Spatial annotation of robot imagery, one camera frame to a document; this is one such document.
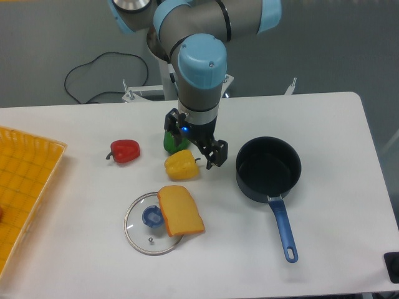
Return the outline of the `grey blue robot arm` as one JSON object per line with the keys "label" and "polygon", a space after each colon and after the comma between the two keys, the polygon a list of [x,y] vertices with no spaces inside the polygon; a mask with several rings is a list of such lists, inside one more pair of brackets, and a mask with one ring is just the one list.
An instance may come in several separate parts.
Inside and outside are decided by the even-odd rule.
{"label": "grey blue robot arm", "polygon": [[154,28],[175,71],[178,108],[165,117],[165,131],[178,145],[186,138],[207,160],[207,169],[228,158],[228,144],[214,138],[231,40],[276,27],[280,1],[109,1],[121,30]]}

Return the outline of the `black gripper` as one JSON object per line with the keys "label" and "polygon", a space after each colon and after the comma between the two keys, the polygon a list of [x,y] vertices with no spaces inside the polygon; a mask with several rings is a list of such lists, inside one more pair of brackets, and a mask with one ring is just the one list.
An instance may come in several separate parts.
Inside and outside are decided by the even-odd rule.
{"label": "black gripper", "polygon": [[189,123],[176,108],[170,110],[165,116],[165,132],[171,132],[177,145],[183,138],[194,144],[206,158],[207,170],[213,166],[222,166],[228,158],[228,143],[224,140],[214,140],[215,127],[216,119],[202,125]]}

